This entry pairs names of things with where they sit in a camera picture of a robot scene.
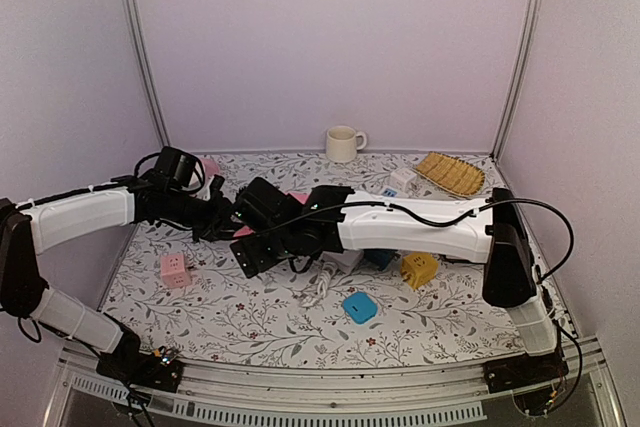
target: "coffee mug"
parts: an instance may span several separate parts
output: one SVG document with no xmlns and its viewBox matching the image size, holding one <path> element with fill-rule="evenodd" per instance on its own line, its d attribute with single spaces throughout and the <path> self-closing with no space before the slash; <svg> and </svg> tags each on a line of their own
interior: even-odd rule
<svg viewBox="0 0 640 427">
<path fill-rule="evenodd" d="M 367 134 L 346 125 L 337 125 L 327 130 L 327 158 L 333 162 L 351 162 L 359 150 L 367 146 Z"/>
</svg>

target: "metal frame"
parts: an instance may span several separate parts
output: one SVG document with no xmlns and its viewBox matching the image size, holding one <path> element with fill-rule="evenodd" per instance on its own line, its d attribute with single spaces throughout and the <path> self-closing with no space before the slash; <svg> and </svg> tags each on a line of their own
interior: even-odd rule
<svg viewBox="0 0 640 427">
<path fill-rule="evenodd" d="M 580 340 L 584 354 L 584 380 L 591 380 L 605 427 L 624 426 L 618 399 L 610 383 L 604 355 L 595 337 Z M 578 365 L 572 343 L 563 345 L 573 378 Z M 433 416 L 461 411 L 514 392 L 490 394 L 484 381 L 484 359 L 455 364 L 383 369 L 315 370 L 270 368 L 189 361 L 176 394 L 139 389 L 153 394 L 149 411 L 215 425 L 238 425 L 240 416 L 289 419 L 290 426 L 338 425 L 336 418 L 351 419 L 352 426 L 382 425 L 385 418 Z M 58 427 L 71 389 L 116 403 L 124 403 L 123 388 L 95 373 L 96 359 L 84 347 L 67 342 L 58 364 L 58 381 L 47 409 L 45 427 Z M 536 390 L 538 384 L 515 391 Z M 213 418 L 220 413 L 229 418 Z"/>
<path fill-rule="evenodd" d="M 142 34 L 142 24 L 140 21 L 140 13 L 138 11 L 138 3 L 136 0 L 122 0 L 122 2 L 124 4 L 125 16 L 131 33 L 131 40 L 138 60 L 138 68 L 140 69 L 142 84 L 147 97 L 149 113 L 151 114 L 151 120 L 156 131 L 156 136 L 158 137 L 158 142 L 160 142 L 160 145 L 162 146 L 171 145 L 171 142 L 169 141 L 169 132 L 162 115 L 158 94 L 153 82 L 153 75 L 151 74 L 151 64 L 149 63 L 149 57 L 147 56 L 147 50 L 144 43 L 144 36 Z"/>
<path fill-rule="evenodd" d="M 500 127 L 498 128 L 498 133 L 491 151 L 491 156 L 496 160 L 496 162 L 500 160 L 500 157 L 502 157 L 502 154 L 504 153 L 507 138 L 509 137 L 509 131 L 511 130 L 511 125 L 513 123 L 513 117 L 520 97 L 520 90 L 522 88 L 522 82 L 524 80 L 527 62 L 529 60 L 529 53 L 531 51 L 531 44 L 533 43 L 533 35 L 535 33 L 541 3 L 542 0 L 528 0 L 527 2 L 527 11 L 525 13 L 522 35 L 520 37 L 518 57 L 516 58 L 513 75 L 511 76 L 509 93 L 507 95 L 507 102 L 505 104 L 504 111 L 502 112 Z"/>
</svg>

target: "purple-gray wall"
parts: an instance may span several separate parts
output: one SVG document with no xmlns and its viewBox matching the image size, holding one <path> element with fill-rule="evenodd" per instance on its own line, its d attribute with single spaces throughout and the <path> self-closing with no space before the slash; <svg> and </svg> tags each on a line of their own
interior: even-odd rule
<svg viewBox="0 0 640 427">
<path fill-rule="evenodd" d="M 573 221 L 558 277 L 583 334 L 596 333 L 629 425 L 640 425 L 640 0 L 543 0 L 502 161 L 518 194 Z M 530 212 L 553 262 L 559 222 Z"/>
<path fill-rule="evenodd" d="M 14 201 L 128 173 L 157 150 L 121 0 L 0 0 L 0 196 Z M 52 284 L 96 305 L 125 229 L 40 258 Z M 42 423 L 61 343 L 0 314 L 0 425 Z"/>
<path fill-rule="evenodd" d="M 526 0 L 139 0 L 171 140 L 196 151 L 491 150 Z"/>
</svg>

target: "floral tablecloth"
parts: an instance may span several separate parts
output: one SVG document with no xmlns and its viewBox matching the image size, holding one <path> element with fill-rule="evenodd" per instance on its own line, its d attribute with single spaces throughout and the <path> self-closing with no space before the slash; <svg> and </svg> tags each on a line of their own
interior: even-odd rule
<svg viewBox="0 0 640 427">
<path fill-rule="evenodd" d="M 334 164 L 321 154 L 212 156 L 226 178 L 224 191 L 262 176 L 285 191 L 306 192 L 318 184 L 349 185 L 378 193 L 389 172 L 424 155 L 362 154 Z M 464 156 L 483 169 L 481 194 L 503 182 L 490 159 Z M 449 199 L 420 179 L 412 197 Z M 160 280 L 159 256 L 183 252 L 193 284 L 169 290 Z M 541 262 L 539 253 L 534 252 Z M 521 340 L 503 310 L 481 297 L 482 266 L 441 259 L 436 278 L 417 291 L 398 265 L 384 272 L 362 265 L 338 273 L 329 293 L 313 308 L 300 307 L 315 290 L 315 269 L 296 275 L 280 265 L 246 279 L 227 242 L 193 243 L 188 233 L 140 225 L 111 286 L 103 311 L 137 332 L 147 348 L 177 347 L 190 359 L 319 369 L 425 365 L 485 358 L 521 350 Z M 353 292 L 366 292 L 378 314 L 356 325 L 342 309 Z M 560 310 L 558 296 L 553 296 Z"/>
</svg>

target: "pink power socket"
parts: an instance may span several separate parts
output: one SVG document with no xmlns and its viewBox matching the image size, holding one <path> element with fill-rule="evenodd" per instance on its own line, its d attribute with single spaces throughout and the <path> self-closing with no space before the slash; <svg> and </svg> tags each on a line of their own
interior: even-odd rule
<svg viewBox="0 0 640 427">
<path fill-rule="evenodd" d="M 184 254 L 160 256 L 160 277 L 170 289 L 191 285 L 191 274 L 185 265 Z"/>
</svg>

